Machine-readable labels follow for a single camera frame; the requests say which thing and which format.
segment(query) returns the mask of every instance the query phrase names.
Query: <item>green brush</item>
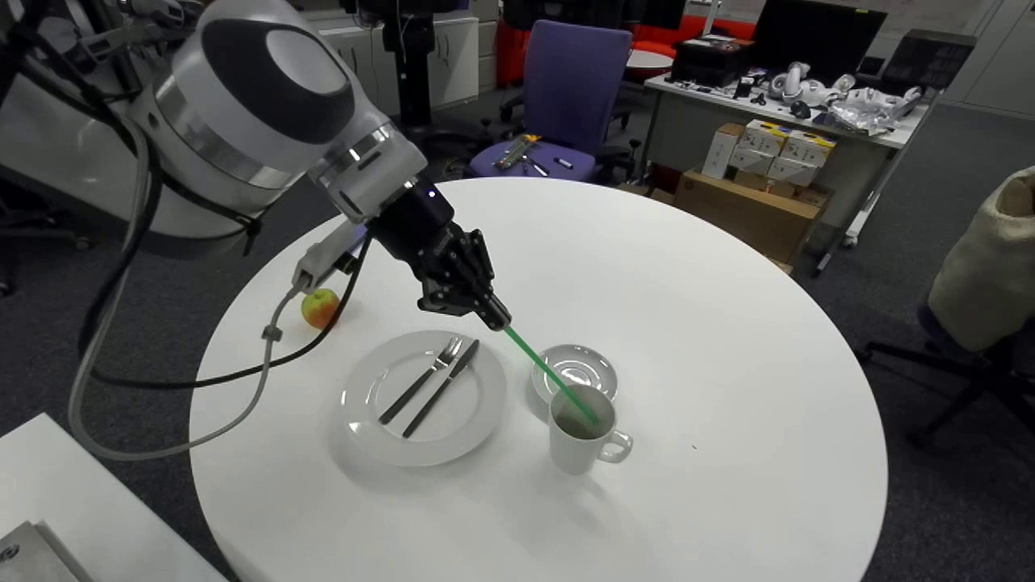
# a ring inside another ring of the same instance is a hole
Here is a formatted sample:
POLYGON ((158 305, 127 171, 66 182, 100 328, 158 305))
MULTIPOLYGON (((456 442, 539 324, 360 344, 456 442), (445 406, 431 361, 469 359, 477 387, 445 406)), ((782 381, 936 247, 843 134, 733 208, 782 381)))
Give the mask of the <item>green brush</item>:
POLYGON ((521 347, 521 353, 537 364, 542 367, 542 375, 553 381, 555 395, 563 395, 569 401, 569 406, 582 417, 582 423, 589 430, 596 430, 601 423, 601 417, 584 406, 584 401, 553 372, 553 364, 547 364, 537 350, 532 350, 519 333, 515 328, 505 328, 505 333, 521 347))

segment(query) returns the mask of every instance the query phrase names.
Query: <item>mug handle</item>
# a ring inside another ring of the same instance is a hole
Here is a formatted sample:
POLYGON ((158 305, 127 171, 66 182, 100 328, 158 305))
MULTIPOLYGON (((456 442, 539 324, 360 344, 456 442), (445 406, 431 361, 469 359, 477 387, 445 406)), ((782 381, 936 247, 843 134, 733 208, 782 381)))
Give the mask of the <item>mug handle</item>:
POLYGON ((635 435, 627 433, 610 433, 599 451, 601 461, 625 461, 627 451, 635 451, 635 435))

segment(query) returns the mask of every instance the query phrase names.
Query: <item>white mug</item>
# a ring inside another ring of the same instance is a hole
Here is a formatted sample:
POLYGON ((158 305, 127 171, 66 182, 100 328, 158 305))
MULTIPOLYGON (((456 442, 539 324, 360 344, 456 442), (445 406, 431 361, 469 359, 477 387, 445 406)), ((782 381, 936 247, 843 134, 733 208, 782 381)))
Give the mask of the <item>white mug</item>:
POLYGON ((569 384, 591 417, 579 417, 569 398, 549 404, 549 456, 563 471, 582 474, 596 458, 625 461, 635 451, 635 435, 615 433, 615 401, 591 384, 569 384))

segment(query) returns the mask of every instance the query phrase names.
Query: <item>blue chair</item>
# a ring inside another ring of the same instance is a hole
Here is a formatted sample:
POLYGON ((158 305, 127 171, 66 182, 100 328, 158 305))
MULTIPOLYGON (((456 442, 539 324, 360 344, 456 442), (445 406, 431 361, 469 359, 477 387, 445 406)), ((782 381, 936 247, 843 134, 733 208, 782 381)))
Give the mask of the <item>blue chair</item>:
POLYGON ((500 167, 512 142, 495 142, 469 160, 469 176, 596 178, 627 52, 625 30, 537 20, 525 62, 525 130, 539 142, 512 167, 500 167))

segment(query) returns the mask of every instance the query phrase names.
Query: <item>fork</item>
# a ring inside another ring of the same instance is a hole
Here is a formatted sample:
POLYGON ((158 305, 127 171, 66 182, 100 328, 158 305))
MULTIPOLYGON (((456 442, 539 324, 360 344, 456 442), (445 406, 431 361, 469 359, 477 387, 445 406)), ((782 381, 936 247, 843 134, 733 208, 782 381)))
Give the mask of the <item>fork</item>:
POLYGON ((431 379, 433 372, 448 367, 448 361, 460 356, 460 350, 463 350, 463 335, 454 335, 454 338, 440 350, 440 356, 424 367, 424 375, 418 375, 413 384, 410 384, 401 398, 390 401, 390 406, 379 417, 379 423, 390 423, 390 417, 398 417, 401 406, 408 406, 408 404, 413 401, 413 395, 426 384, 426 379, 431 379))

